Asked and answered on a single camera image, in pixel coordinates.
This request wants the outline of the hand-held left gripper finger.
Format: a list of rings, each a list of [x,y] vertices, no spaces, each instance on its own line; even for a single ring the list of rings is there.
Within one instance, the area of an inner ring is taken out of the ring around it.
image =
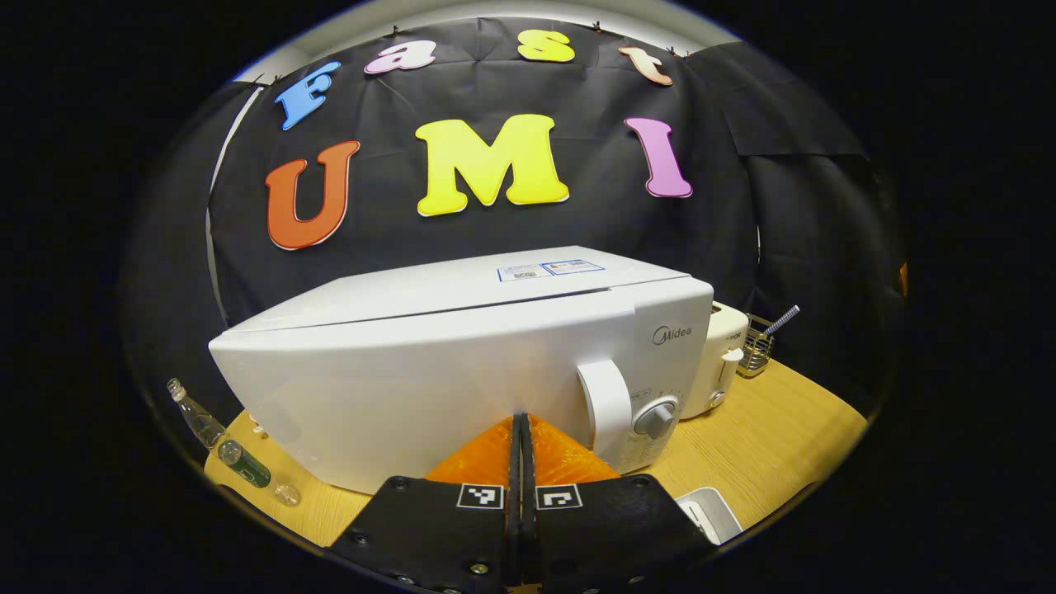
[[[512,419],[507,484],[392,476],[328,557],[398,593],[505,593],[518,582],[523,417]]]
[[[717,545],[649,474],[540,486],[521,415],[521,577],[540,593],[672,593]]]

